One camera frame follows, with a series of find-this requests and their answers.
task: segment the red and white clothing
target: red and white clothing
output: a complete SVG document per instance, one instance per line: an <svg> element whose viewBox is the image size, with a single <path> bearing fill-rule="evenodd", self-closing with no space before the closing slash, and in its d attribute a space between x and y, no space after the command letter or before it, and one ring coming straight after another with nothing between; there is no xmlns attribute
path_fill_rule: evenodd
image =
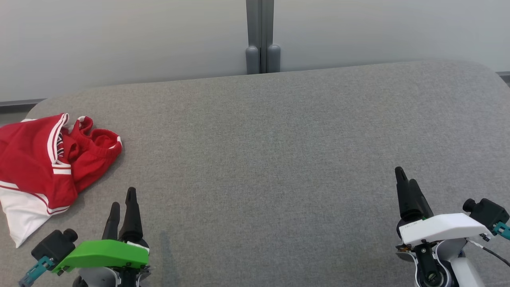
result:
<svg viewBox="0 0 510 287"><path fill-rule="evenodd" d="M19 247L52 215L65 212L122 151L112 131L62 113L0 128L0 203Z"/></svg>

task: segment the teal connector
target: teal connector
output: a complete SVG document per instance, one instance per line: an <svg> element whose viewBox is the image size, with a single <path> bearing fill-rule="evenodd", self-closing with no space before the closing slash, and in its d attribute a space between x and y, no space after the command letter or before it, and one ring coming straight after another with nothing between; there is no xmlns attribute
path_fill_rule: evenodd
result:
<svg viewBox="0 0 510 287"><path fill-rule="evenodd" d="M42 257L37 264L35 264L30 270L25 274L25 276L18 282L20 287L30 287L34 284L34 281L39 278L42 273L44 273L48 268L55 265L53 263L53 259L48 258L47 256Z"/></svg>
<svg viewBox="0 0 510 287"><path fill-rule="evenodd" d="M510 227L503 222L499 222L496 227L494 227L494 232L501 235L503 238L510 240Z"/></svg>

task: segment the cable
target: cable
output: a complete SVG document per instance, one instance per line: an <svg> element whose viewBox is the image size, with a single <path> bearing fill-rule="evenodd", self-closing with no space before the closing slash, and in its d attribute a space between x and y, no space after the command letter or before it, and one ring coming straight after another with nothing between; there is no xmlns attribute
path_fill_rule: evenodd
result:
<svg viewBox="0 0 510 287"><path fill-rule="evenodd" d="M498 254L496 254L496 252L482 246L481 244L478 244L476 243L475 241L472 241L471 239L469 238L466 238L467 241L469 241L470 243L474 244L476 247L479 247L479 248L482 248L483 250L491 253L492 255L494 255L495 257L497 257L499 260L503 261L506 265L508 265L510 267L510 262L508 262L508 260L506 260L505 258L499 256Z"/></svg>

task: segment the gray fabric surface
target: gray fabric surface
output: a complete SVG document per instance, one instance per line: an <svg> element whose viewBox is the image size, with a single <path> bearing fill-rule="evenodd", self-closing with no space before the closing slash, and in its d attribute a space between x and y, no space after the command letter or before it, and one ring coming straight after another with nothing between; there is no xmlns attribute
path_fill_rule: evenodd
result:
<svg viewBox="0 0 510 287"><path fill-rule="evenodd" d="M150 286L411 286L394 252L394 168L436 214L467 198L510 208L510 89L456 61L380 64L95 88L38 104L121 135L123 154L67 213L14 249L0 217L4 283L54 229L99 239L113 201L138 190ZM509 242L487 246L510 258ZM508 267L467 254L489 285ZM70 286L44 274L37 286Z"/></svg>

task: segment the white cable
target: white cable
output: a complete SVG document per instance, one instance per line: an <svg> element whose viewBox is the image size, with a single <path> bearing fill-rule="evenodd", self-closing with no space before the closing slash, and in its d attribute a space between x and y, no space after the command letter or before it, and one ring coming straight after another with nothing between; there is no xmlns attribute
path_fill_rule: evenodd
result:
<svg viewBox="0 0 510 287"><path fill-rule="evenodd" d="M466 240L467 240L468 242L470 242L470 243L474 244L475 246L480 247L480 248L482 248L482 249L483 249L483 245L482 245L482 244L476 243L475 241L472 241L472 240L471 240L471 239L469 239L469 238L466 238Z"/></svg>

